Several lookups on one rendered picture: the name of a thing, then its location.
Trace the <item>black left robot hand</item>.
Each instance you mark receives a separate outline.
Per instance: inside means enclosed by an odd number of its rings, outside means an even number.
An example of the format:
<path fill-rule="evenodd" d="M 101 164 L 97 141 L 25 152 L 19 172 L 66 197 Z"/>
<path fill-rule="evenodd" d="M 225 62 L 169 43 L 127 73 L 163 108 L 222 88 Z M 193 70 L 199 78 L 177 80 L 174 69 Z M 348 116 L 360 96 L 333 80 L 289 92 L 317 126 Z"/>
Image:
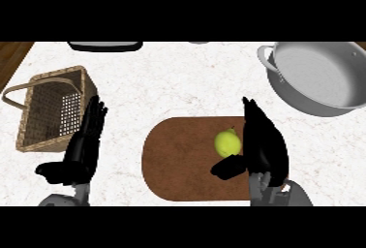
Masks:
<path fill-rule="evenodd" d="M 90 182 L 99 160 L 100 135 L 107 108 L 99 96 L 88 101 L 78 131 L 72 134 L 62 162 L 42 163 L 35 168 L 50 184 L 65 186 Z"/>

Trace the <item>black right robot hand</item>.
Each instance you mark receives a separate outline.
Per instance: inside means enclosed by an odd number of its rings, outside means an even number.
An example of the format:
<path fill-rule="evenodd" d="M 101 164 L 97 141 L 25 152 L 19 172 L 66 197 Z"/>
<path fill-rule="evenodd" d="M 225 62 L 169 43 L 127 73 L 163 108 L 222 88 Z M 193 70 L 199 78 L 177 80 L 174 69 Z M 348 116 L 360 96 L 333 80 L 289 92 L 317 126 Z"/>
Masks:
<path fill-rule="evenodd" d="M 212 167 L 211 174 L 227 180 L 242 174 L 270 173 L 270 187 L 283 184 L 289 174 L 289 155 L 283 136 L 255 100 L 243 98 L 243 154 L 230 155 Z"/>

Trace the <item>yellow-green pear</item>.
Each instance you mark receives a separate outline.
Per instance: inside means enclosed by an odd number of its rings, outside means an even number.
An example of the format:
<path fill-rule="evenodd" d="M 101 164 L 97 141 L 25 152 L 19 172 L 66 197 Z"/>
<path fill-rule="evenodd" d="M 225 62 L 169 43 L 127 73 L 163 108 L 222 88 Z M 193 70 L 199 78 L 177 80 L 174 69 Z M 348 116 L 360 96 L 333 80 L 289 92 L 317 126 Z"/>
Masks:
<path fill-rule="evenodd" d="M 215 135 L 214 149 L 222 158 L 227 158 L 230 155 L 237 155 L 240 153 L 242 141 L 234 128 L 228 128 Z"/>

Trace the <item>brown wooden cutting board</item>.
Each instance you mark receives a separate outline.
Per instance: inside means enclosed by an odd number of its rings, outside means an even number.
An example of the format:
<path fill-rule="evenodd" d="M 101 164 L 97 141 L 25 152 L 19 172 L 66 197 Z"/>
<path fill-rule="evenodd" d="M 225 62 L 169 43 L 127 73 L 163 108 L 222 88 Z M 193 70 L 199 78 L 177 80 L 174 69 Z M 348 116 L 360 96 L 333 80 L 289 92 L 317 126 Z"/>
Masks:
<path fill-rule="evenodd" d="M 209 173 L 221 161 L 215 135 L 234 128 L 243 135 L 242 116 L 171 117 L 152 129 L 143 146 L 141 171 L 155 195 L 172 202 L 248 201 L 249 175 L 221 180 Z"/>

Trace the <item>grey metal pot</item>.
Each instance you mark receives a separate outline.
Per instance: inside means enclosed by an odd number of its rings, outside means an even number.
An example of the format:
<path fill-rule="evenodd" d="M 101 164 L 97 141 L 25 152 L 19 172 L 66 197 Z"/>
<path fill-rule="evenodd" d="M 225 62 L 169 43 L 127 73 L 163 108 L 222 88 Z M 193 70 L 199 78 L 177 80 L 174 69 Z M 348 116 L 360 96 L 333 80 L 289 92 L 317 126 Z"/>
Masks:
<path fill-rule="evenodd" d="M 366 108 L 366 50 L 355 42 L 277 42 L 256 58 L 293 109 L 333 117 Z"/>

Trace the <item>brown wooden surface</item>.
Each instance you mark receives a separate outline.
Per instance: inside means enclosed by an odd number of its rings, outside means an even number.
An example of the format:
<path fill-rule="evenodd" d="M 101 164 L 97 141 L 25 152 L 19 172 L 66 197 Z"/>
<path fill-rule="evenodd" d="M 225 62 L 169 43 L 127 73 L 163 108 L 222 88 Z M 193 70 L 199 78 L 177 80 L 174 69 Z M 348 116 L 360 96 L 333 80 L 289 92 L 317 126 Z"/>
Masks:
<path fill-rule="evenodd" d="M 0 42 L 0 92 L 23 61 L 34 42 Z"/>

